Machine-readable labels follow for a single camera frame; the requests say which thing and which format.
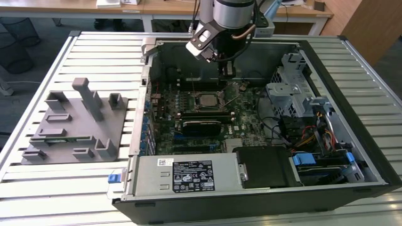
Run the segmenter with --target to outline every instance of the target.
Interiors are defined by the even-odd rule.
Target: power supply label
[[[213,161],[181,161],[173,167],[175,193],[215,191]]]

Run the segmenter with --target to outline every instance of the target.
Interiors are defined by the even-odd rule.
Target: mesh wastebasket
[[[30,18],[2,17],[0,23],[23,46],[35,46],[40,42],[40,38]]]
[[[8,32],[0,32],[0,65],[12,74],[23,73],[34,67],[27,50]]]

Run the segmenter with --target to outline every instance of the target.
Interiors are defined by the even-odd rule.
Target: sticker
[[[173,166],[175,159],[158,159],[158,166]]]
[[[215,191],[213,161],[181,161],[173,163],[173,191]]]
[[[123,13],[139,13],[139,10],[123,10]]]

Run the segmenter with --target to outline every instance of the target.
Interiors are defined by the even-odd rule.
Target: metal slatted table
[[[141,62],[145,37],[173,34],[83,32],[68,37],[43,84],[27,107],[8,143],[0,153],[0,220],[15,225],[135,225],[111,205],[122,195],[107,193],[107,176],[127,166],[129,145],[135,123],[138,88],[145,65]],[[402,174],[402,103],[348,41],[336,37],[275,36],[306,39],[362,119],[398,174]],[[72,98],[75,77],[87,77],[90,89],[100,97],[121,92],[130,99],[117,162],[55,165],[20,165],[23,150],[35,134],[48,106],[47,93],[63,91]],[[317,77],[318,90],[324,94]],[[186,225],[400,225],[402,189],[377,198],[358,200],[334,211],[238,218]]]

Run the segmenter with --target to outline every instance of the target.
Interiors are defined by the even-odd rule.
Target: gray 3d-printed holder
[[[129,99],[119,93],[99,98],[88,79],[76,78],[72,87],[83,99],[51,92],[46,112],[22,164],[105,162],[118,158]]]

